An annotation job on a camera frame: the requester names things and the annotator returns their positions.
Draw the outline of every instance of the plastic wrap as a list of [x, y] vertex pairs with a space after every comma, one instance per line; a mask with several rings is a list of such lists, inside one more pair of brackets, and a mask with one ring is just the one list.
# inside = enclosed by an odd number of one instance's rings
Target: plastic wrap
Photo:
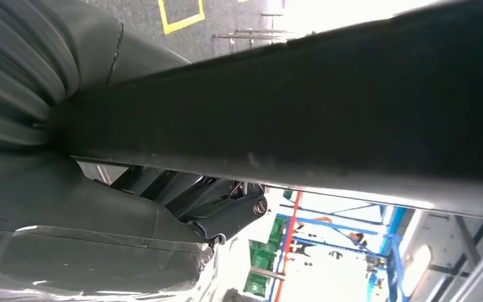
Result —
[[0, 301], [199, 301], [212, 255], [201, 243], [49, 226], [0, 231]]

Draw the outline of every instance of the person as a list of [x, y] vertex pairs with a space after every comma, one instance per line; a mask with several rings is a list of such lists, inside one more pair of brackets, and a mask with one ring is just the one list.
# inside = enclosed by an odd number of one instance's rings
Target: person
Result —
[[349, 233], [349, 238], [351, 238], [354, 242], [360, 243], [362, 239], [364, 239], [364, 235], [362, 233]]

